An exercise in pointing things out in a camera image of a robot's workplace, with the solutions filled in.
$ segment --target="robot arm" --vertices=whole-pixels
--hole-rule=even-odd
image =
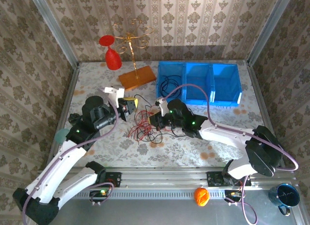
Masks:
[[[152,115],[149,122],[157,130],[163,129],[165,126],[172,129],[180,127],[191,138],[217,141],[235,146],[243,151],[242,158],[230,160],[226,164],[222,174],[227,181],[231,182],[232,178],[241,179],[254,173],[269,177],[274,175],[282,154],[246,135],[246,133],[252,134],[279,146],[276,137],[266,127],[258,126],[256,129],[242,129],[219,123],[213,125],[207,117],[193,114],[186,104],[179,99],[167,103],[167,101],[160,98],[155,105],[161,108],[161,112]],[[242,133],[236,133],[234,130],[239,130]]]
[[[21,211],[26,199],[31,195],[26,207],[26,215],[37,224],[49,224],[56,217],[59,209],[74,195],[95,183],[105,182],[105,168],[92,161],[77,175],[60,184],[95,141],[72,149],[74,146],[99,137],[100,129],[114,124],[117,115],[126,121],[126,117],[136,109],[137,99],[122,98],[124,90],[109,88],[107,92],[110,93],[111,101],[116,104],[118,114],[111,105],[104,104],[100,96],[87,98],[82,107],[82,116],[77,113],[70,115],[69,122],[73,126],[56,156],[30,185],[25,189],[18,188],[14,192],[13,198]]]

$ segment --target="gold jewelry stand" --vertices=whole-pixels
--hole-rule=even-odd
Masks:
[[[139,23],[139,25],[136,27],[136,29],[133,31],[133,33],[135,31],[138,32],[138,28],[142,24],[142,21],[140,19],[133,19],[132,20],[132,23],[131,23],[132,25],[136,25],[137,22]],[[119,26],[121,26],[121,25],[118,23],[113,25],[114,28],[119,27]],[[127,47],[124,47],[124,46],[121,47],[121,46],[128,43],[129,48],[130,48],[130,52],[132,55],[132,63],[134,64],[135,70],[119,76],[119,79],[122,83],[122,86],[125,88],[126,91],[128,91],[130,89],[137,88],[141,85],[144,85],[146,83],[149,83],[149,82],[156,80],[156,76],[154,75],[150,66],[145,66],[145,67],[137,69],[135,54],[134,54],[134,50],[133,50],[133,47],[144,49],[149,45],[149,42],[147,40],[141,40],[142,46],[137,46],[135,44],[135,42],[133,42],[134,39],[138,40],[142,37],[145,37],[145,36],[153,33],[153,28],[149,27],[149,26],[145,27],[144,32],[146,32],[148,29],[151,29],[151,31],[148,33],[145,33],[144,35],[141,35],[141,36],[135,36],[133,33],[127,32],[126,37],[116,37],[116,36],[114,37],[117,39],[124,40],[122,43],[120,43],[119,45],[116,46],[116,51],[119,52],[120,54],[125,53],[127,50]]]

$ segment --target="table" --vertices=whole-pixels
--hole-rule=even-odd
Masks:
[[[208,61],[209,63],[238,64],[240,81],[242,84],[242,99],[238,107],[211,106],[210,112],[213,120],[241,128],[256,128],[263,125],[262,116],[248,74],[245,61]],[[158,61],[137,62],[137,68],[149,65],[157,75]],[[70,104],[69,113],[81,114],[82,106],[86,98],[93,95],[105,97],[98,88],[120,84],[118,76],[132,71],[132,62],[123,62],[121,69],[111,71],[106,63],[81,63],[80,74],[75,86],[75,91]],[[125,92],[125,96],[139,94],[150,103],[156,100],[156,82],[153,81],[132,91]],[[144,110],[147,103],[139,99],[139,110]],[[206,106],[188,106],[194,113],[206,116]],[[116,131],[112,135],[97,141],[86,155],[81,158],[75,167],[83,167],[86,163],[95,160],[105,167],[222,167],[231,160],[241,157],[238,148],[214,141],[192,139],[189,137],[174,138],[165,135],[160,144],[136,142],[127,138],[130,129],[134,125],[133,115],[128,121],[120,120]],[[71,128],[66,122],[65,128]],[[107,126],[101,130],[101,134],[111,129]]]

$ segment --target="cup handle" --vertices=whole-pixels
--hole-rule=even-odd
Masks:
[[[278,208],[279,208],[280,212],[283,215],[285,215],[285,216],[289,216],[291,214],[291,210],[287,206],[285,206],[285,205],[278,206]]]

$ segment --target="blue mug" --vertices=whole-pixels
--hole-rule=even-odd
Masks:
[[[271,188],[268,192],[268,197],[285,216],[289,216],[291,214],[289,208],[297,206],[300,200],[297,189],[289,184],[280,184]]]

